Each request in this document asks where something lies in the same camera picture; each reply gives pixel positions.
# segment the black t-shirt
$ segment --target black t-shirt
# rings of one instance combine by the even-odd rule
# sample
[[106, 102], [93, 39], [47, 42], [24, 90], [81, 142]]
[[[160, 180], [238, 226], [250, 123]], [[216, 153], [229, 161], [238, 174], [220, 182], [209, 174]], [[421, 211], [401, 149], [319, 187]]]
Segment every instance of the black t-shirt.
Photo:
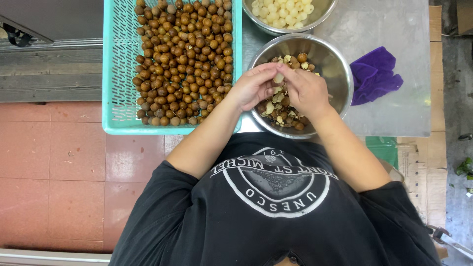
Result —
[[356, 193], [320, 145], [232, 136], [199, 181], [167, 161], [153, 172], [111, 266], [439, 265], [400, 182]]

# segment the black strap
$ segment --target black strap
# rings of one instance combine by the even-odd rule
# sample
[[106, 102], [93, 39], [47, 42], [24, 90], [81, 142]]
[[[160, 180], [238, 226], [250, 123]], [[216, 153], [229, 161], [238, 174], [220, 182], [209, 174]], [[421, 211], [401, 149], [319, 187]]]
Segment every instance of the black strap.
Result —
[[3, 28], [8, 34], [8, 40], [10, 41], [11, 44], [18, 46], [18, 47], [25, 47], [29, 45], [29, 42], [31, 41], [31, 36], [28, 33], [24, 33], [21, 30], [18, 30], [8, 24], [3, 23]]

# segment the green leaf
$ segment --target green leaf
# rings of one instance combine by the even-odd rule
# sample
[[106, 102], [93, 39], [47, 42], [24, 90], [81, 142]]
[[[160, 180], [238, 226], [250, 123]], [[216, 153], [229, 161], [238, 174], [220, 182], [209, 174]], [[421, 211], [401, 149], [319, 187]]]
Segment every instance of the green leaf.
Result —
[[460, 164], [456, 168], [456, 174], [458, 176], [462, 174], [467, 174], [468, 175], [467, 179], [470, 180], [470, 179], [473, 179], [472, 177], [473, 174], [470, 175], [470, 173], [473, 173], [472, 159], [470, 157], [467, 157], [465, 161], [462, 162], [462, 164]]

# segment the t-shirt graphic print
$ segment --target t-shirt graphic print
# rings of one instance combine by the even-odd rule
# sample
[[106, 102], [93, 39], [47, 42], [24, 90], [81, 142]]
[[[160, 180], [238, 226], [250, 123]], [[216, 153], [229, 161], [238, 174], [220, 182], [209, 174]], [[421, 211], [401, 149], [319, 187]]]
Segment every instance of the t-shirt graphic print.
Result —
[[246, 204], [269, 217], [295, 218], [317, 208], [336, 175], [281, 150], [263, 148], [253, 155], [221, 162], [209, 172], [223, 176]]

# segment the red tile floor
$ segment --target red tile floor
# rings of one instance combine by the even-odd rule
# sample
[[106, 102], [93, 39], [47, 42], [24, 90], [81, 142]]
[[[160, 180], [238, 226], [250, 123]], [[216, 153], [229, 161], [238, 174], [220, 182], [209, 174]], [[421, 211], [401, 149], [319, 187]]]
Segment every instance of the red tile floor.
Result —
[[182, 136], [108, 135], [101, 102], [0, 104], [0, 248], [111, 253]]

